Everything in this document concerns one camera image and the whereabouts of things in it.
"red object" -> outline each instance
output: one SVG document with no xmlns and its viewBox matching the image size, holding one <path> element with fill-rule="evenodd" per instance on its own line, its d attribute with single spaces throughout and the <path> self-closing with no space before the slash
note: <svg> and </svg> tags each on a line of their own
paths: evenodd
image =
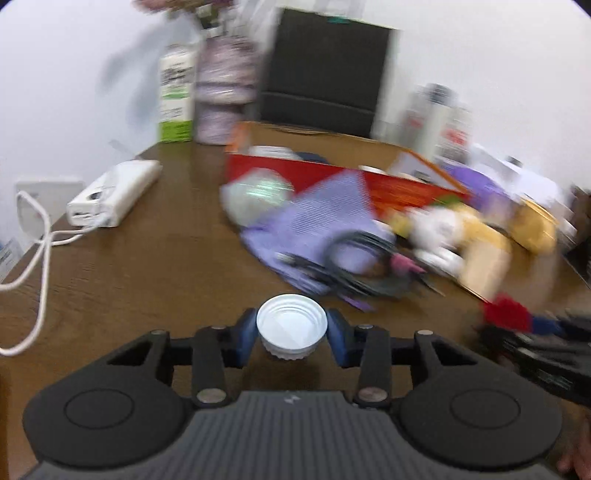
<svg viewBox="0 0 591 480">
<path fill-rule="evenodd" d="M 532 318 L 528 310 L 510 296 L 499 295 L 484 304 L 484 320 L 497 327 L 519 332 L 531 332 Z"/>
<path fill-rule="evenodd" d="M 293 185 L 295 193 L 300 193 L 315 183 L 344 170 L 343 167 L 322 163 L 251 157 L 249 155 L 230 153 L 226 165 L 226 181 L 236 180 L 252 168 L 275 170 Z M 455 192 L 435 185 L 398 177 L 368 171 L 362 171 L 362 175 L 368 188 L 372 206 L 380 218 L 383 218 L 390 209 L 422 208 L 432 204 L 434 199 L 446 197 L 450 194 L 456 195 L 463 201 L 468 201 L 470 198 L 467 193 Z"/>
</svg>

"white power bank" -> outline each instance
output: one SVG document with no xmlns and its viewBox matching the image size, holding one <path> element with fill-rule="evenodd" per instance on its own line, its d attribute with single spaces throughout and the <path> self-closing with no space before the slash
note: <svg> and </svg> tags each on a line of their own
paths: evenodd
<svg viewBox="0 0 591 480">
<path fill-rule="evenodd" d="M 80 192 L 66 208 L 74 226 L 88 226 L 106 213 L 105 226 L 118 226 L 139 197 L 160 175 L 157 160 L 128 160 L 115 165 Z"/>
</svg>

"screw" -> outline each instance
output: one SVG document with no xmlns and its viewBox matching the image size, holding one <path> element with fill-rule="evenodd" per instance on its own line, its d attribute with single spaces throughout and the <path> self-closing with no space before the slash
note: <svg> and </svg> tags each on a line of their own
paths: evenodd
<svg viewBox="0 0 591 480">
<path fill-rule="evenodd" d="M 226 392 L 220 388 L 204 388 L 196 397 L 201 403 L 220 403 L 226 399 Z"/>
<path fill-rule="evenodd" d="M 386 393 L 386 391 L 379 387 L 362 388 L 357 393 L 357 396 L 360 400 L 366 401 L 368 403 L 379 403 L 388 398 L 388 394 Z"/>
</svg>

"human hand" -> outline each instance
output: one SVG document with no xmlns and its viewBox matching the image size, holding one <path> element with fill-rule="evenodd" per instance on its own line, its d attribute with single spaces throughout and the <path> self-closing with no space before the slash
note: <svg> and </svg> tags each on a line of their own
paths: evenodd
<svg viewBox="0 0 591 480">
<path fill-rule="evenodd" d="M 560 458 L 556 467 L 560 473 L 574 470 L 580 480 L 591 480 L 591 421 L 589 415 L 585 416 L 577 439 Z"/>
</svg>

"white bottle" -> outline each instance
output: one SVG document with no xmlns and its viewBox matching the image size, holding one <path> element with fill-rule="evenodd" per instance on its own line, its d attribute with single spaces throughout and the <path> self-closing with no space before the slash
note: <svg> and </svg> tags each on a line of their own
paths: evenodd
<svg viewBox="0 0 591 480">
<path fill-rule="evenodd" d="M 444 129 L 438 155 L 454 162 L 466 164 L 468 143 L 472 128 L 472 114 L 465 106 L 453 109 L 450 121 Z"/>
<path fill-rule="evenodd" d="M 452 91 L 443 85 L 428 86 L 428 110 L 423 127 L 413 142 L 413 150 L 432 161 L 441 142 L 441 135 L 452 112 Z"/>
<path fill-rule="evenodd" d="M 413 148 L 418 133 L 423 128 L 429 104 L 429 95 L 425 87 L 421 87 L 412 93 L 410 106 L 404 114 L 404 122 L 395 143 L 402 147 Z"/>
</svg>

